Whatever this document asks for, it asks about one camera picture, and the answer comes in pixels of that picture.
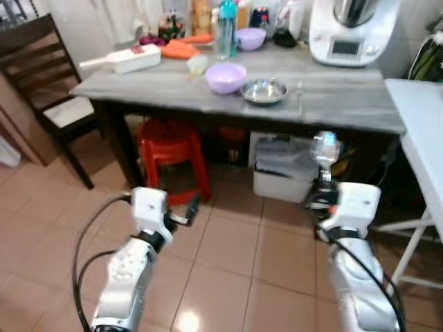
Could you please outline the white plastic storage box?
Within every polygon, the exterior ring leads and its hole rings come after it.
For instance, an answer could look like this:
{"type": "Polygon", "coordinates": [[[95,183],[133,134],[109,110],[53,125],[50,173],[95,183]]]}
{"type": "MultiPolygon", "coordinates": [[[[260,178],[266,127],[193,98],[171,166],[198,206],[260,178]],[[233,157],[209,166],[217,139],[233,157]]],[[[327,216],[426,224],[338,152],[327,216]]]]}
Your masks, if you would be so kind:
{"type": "Polygon", "coordinates": [[[319,174],[312,141],[285,135],[257,135],[253,145],[253,191],[258,196],[302,203],[319,174]]]}

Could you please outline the red plastic stool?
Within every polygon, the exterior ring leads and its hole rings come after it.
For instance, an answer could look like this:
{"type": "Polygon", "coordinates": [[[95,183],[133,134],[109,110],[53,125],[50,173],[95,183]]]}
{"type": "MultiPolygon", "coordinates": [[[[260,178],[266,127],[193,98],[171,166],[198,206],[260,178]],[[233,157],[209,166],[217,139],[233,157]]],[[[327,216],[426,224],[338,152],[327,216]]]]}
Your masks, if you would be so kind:
{"type": "Polygon", "coordinates": [[[186,205],[195,197],[208,202],[212,198],[208,164],[202,152],[199,128],[195,124],[148,119],[137,129],[137,149],[145,163],[146,186],[159,189],[159,168],[190,162],[196,189],[168,194],[168,205],[186,205]]]}

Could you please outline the grey wooden table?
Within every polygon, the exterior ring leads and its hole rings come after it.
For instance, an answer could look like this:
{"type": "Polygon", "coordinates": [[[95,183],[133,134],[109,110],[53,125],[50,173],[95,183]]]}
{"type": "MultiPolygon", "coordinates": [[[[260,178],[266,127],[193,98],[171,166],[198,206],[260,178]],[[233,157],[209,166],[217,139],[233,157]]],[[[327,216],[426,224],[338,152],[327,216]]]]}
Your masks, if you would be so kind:
{"type": "Polygon", "coordinates": [[[125,122],[129,114],[247,131],[311,137],[332,131],[354,148],[344,181],[368,183],[377,163],[407,133],[376,66],[342,68],[319,64],[307,50],[267,44],[240,53],[235,63],[250,78],[273,78],[288,94],[272,107],[255,107],[237,93],[218,95],[202,76],[190,77],[183,60],[117,75],[102,68],[72,90],[88,98],[130,187],[145,177],[125,122]]]}

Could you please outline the white folding table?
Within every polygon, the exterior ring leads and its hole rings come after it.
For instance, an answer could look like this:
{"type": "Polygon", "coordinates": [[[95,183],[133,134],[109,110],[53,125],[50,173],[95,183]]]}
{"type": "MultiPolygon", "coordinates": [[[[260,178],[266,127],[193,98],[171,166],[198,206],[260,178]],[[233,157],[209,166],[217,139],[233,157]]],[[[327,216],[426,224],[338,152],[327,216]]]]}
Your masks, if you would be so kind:
{"type": "Polygon", "coordinates": [[[424,231],[431,225],[437,231],[443,230],[443,86],[426,80],[403,79],[385,79],[385,85],[407,129],[401,137],[401,146],[417,177],[425,211],[421,218],[377,225],[373,230],[393,234],[412,230],[390,278],[394,285],[405,282],[442,290],[442,284],[405,275],[405,271],[424,231]]]}

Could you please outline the stainless steel bowl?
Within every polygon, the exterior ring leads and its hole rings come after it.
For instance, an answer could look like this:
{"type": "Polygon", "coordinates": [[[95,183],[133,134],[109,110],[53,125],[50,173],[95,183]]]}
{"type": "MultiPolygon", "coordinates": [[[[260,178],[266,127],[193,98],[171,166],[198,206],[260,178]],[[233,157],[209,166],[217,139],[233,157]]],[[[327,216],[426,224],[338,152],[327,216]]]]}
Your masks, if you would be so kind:
{"type": "Polygon", "coordinates": [[[288,94],[287,86],[273,78],[247,80],[239,91],[244,100],[256,105],[278,104],[288,94]]]}

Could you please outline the large purple plastic bowl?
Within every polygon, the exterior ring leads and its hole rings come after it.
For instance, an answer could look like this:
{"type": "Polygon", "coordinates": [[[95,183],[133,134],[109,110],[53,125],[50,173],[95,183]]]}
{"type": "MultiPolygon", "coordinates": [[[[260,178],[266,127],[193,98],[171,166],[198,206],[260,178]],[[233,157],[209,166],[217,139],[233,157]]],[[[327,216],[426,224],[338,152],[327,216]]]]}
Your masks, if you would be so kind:
{"type": "Polygon", "coordinates": [[[210,91],[215,94],[230,94],[239,91],[247,79],[247,69],[241,64],[213,64],[204,73],[210,91]]]}

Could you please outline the small pale cup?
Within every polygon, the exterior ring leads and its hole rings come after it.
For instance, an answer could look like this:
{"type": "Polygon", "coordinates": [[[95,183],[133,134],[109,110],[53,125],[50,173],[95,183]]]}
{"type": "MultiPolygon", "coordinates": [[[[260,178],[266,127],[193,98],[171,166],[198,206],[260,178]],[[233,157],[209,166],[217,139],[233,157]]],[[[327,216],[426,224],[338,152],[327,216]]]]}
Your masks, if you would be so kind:
{"type": "Polygon", "coordinates": [[[206,55],[194,55],[186,61],[188,75],[197,76],[203,75],[208,68],[209,57],[206,55]]]}

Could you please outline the white kitchen cooking machine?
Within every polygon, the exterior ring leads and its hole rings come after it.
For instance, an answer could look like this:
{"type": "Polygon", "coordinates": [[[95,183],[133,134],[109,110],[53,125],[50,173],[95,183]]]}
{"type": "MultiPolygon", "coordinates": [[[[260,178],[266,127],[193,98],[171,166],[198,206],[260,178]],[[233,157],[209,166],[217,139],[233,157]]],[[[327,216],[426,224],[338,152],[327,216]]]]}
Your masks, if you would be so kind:
{"type": "Polygon", "coordinates": [[[317,62],[358,68],[385,51],[402,0],[313,0],[308,48],[317,62]]]}

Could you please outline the green and black bag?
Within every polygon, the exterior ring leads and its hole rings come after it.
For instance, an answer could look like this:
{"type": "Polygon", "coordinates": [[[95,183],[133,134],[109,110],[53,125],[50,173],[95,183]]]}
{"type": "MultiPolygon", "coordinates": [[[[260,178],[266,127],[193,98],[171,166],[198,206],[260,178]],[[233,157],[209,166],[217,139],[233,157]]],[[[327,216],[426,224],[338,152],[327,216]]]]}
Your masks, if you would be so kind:
{"type": "Polygon", "coordinates": [[[418,53],[409,66],[407,80],[426,80],[427,82],[443,82],[442,72],[443,31],[428,35],[422,42],[418,53]]]}

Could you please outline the long white box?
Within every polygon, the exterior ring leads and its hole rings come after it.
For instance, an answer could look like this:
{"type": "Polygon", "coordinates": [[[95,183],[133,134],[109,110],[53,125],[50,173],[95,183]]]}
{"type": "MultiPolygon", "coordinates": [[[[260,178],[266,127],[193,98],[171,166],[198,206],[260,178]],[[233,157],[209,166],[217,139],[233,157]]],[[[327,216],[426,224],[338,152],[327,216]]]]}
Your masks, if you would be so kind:
{"type": "Polygon", "coordinates": [[[157,66],[159,63],[161,63],[161,49],[154,44],[148,44],[114,51],[104,57],[80,62],[78,66],[85,68],[96,64],[108,64],[114,73],[124,75],[124,73],[157,66]]]}

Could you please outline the small purple plastic bowl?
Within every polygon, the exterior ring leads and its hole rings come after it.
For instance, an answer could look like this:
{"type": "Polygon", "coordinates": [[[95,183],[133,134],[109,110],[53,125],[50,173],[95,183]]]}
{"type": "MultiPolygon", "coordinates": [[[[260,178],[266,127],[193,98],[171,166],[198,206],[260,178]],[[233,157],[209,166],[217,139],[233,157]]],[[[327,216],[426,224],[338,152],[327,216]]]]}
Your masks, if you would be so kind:
{"type": "Polygon", "coordinates": [[[235,45],[242,51],[255,51],[263,47],[268,32],[263,28],[243,28],[235,31],[235,45]]]}

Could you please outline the teal water bottle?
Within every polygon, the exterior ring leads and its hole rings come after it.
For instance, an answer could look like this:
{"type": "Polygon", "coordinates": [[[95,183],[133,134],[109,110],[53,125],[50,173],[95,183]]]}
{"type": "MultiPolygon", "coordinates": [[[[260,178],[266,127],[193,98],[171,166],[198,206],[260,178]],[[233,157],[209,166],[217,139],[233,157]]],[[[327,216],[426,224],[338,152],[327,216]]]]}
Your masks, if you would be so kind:
{"type": "Polygon", "coordinates": [[[228,62],[237,53],[237,28],[238,4],[236,0],[221,0],[217,7],[215,47],[216,57],[219,62],[228,62]]]}

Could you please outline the bagged bread loaf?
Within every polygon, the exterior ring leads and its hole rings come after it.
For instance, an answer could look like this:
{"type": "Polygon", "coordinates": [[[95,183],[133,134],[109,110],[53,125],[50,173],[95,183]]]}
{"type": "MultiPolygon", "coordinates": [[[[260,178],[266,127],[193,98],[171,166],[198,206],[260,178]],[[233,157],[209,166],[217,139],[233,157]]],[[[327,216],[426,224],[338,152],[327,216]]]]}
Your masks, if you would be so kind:
{"type": "Polygon", "coordinates": [[[191,0],[190,25],[191,35],[211,35],[211,12],[213,0],[191,0]]]}

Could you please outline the dark wooden chair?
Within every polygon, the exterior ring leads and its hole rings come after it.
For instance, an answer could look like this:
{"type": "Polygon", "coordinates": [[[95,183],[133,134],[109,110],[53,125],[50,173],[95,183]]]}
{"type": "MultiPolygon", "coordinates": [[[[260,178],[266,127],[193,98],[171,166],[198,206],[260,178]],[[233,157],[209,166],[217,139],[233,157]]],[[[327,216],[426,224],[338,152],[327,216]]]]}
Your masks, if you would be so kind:
{"type": "Polygon", "coordinates": [[[0,75],[92,190],[94,183],[71,146],[98,129],[98,118],[88,98],[71,95],[82,76],[51,14],[0,30],[0,75]]]}

